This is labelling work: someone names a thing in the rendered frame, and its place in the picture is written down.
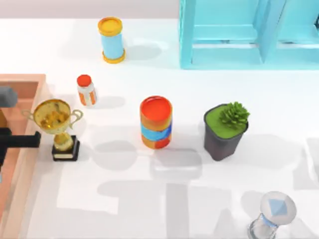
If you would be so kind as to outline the orange and blue can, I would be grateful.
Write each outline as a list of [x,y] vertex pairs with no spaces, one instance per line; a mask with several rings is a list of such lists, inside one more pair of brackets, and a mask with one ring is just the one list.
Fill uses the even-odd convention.
[[172,105],[162,96],[150,96],[140,104],[141,137],[151,149],[166,147],[171,141]]

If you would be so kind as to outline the green plant dark pot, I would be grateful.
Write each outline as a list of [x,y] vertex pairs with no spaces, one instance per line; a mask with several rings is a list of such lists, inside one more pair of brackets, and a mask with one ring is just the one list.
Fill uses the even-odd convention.
[[205,113],[204,149],[213,160],[221,161],[234,154],[248,129],[249,115],[239,102],[220,104]]

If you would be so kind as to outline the white bottle red cap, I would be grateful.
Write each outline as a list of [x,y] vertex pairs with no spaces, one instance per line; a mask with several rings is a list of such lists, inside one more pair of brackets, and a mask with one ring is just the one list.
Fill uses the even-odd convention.
[[97,96],[95,87],[89,75],[80,75],[77,78],[77,88],[82,105],[90,107],[96,104]]

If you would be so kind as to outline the blue can yellow lid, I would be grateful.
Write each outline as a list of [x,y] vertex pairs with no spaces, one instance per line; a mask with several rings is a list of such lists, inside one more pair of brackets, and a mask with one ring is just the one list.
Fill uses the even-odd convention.
[[125,50],[122,39],[122,21],[116,17],[105,17],[98,22],[101,35],[103,58],[110,64],[124,60]]

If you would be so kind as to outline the gold trophy black base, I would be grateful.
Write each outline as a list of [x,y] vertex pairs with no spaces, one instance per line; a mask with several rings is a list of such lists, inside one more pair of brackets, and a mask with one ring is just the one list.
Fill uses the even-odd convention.
[[54,135],[52,157],[54,161],[77,161],[80,141],[67,129],[82,119],[83,112],[71,110],[69,104],[60,99],[46,100],[33,112],[22,110],[22,115],[34,121],[47,134]]

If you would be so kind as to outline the light blue rack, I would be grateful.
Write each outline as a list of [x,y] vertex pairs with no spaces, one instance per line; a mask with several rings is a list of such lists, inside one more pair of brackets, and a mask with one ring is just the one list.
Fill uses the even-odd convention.
[[319,0],[179,0],[183,69],[319,70]]

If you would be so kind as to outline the salmon shallow box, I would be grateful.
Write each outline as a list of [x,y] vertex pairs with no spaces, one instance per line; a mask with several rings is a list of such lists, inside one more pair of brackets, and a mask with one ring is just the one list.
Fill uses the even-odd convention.
[[[18,94],[14,108],[3,109],[14,135],[34,134],[37,126],[21,113],[32,111],[48,95],[44,74],[0,74],[0,86],[11,86]],[[1,169],[0,239],[18,239],[28,192],[38,155],[37,148],[13,148]]]

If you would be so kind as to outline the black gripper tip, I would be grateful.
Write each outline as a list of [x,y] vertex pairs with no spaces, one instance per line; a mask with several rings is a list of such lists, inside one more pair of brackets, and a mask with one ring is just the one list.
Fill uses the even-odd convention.
[[0,170],[8,148],[39,148],[41,133],[33,135],[12,135],[8,127],[0,127]]

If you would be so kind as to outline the grey rounded box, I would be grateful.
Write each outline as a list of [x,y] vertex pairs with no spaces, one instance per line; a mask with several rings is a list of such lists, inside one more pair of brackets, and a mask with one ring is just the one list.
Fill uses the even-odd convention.
[[17,100],[17,93],[12,87],[0,86],[0,108],[13,108]]

